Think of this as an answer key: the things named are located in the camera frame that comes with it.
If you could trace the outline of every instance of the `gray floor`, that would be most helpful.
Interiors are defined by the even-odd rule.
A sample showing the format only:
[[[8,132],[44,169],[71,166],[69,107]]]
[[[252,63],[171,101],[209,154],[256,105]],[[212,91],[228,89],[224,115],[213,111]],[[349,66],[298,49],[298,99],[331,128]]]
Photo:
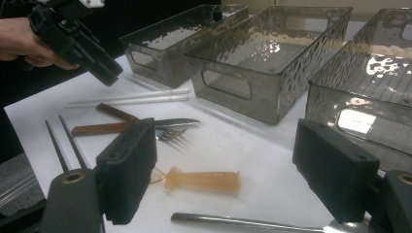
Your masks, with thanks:
[[[18,210],[31,207],[43,200],[45,196],[37,183],[30,163],[25,154],[16,156],[0,164],[0,213],[10,216]],[[28,178],[32,178],[30,185],[20,195],[10,200],[11,191],[18,193],[18,188],[23,189]]]

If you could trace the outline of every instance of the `metal spoon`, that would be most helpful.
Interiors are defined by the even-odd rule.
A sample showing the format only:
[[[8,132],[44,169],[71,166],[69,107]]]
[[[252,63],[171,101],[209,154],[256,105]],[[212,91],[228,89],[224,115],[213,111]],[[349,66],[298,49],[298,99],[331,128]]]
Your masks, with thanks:
[[[282,232],[324,232],[324,233],[367,233],[367,224],[365,223],[343,223],[339,224],[337,221],[333,221],[329,226],[325,227],[301,227],[280,224],[269,221],[251,220],[244,218],[236,218],[229,216],[207,216],[198,214],[187,213],[175,213],[172,215],[171,220],[174,221],[193,221],[193,222],[207,222],[218,223],[225,225],[235,225],[252,227],[265,230],[275,230]]]

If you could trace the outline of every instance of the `transparent gray bin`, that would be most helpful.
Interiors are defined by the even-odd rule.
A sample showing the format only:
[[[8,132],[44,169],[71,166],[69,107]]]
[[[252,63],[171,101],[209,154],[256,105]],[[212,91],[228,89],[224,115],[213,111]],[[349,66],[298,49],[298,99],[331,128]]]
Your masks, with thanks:
[[[120,42],[133,73],[175,88],[190,78],[187,50],[248,17],[248,6],[201,5]]]
[[[310,81],[306,118],[412,171],[412,10],[382,10]]]
[[[351,11],[269,7],[242,21],[187,52],[196,96],[277,124],[342,47]]]

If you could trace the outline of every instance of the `human hand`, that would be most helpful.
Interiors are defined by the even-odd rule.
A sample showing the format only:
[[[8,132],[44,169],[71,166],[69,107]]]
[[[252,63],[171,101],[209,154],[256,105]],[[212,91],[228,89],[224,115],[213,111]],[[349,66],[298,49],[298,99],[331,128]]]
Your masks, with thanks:
[[[0,60],[15,60],[19,56],[37,67],[56,65],[72,70],[72,65],[51,50],[30,28],[27,17],[0,19]]]

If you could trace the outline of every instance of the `translucent orange utensil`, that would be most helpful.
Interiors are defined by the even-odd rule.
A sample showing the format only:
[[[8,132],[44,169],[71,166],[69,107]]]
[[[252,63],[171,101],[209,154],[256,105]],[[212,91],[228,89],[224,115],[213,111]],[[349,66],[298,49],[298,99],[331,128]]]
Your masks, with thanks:
[[[151,183],[164,181],[166,189],[175,186],[189,186],[213,191],[237,192],[240,187],[239,173],[233,172],[204,172],[181,173],[173,167],[168,174],[154,168]]]

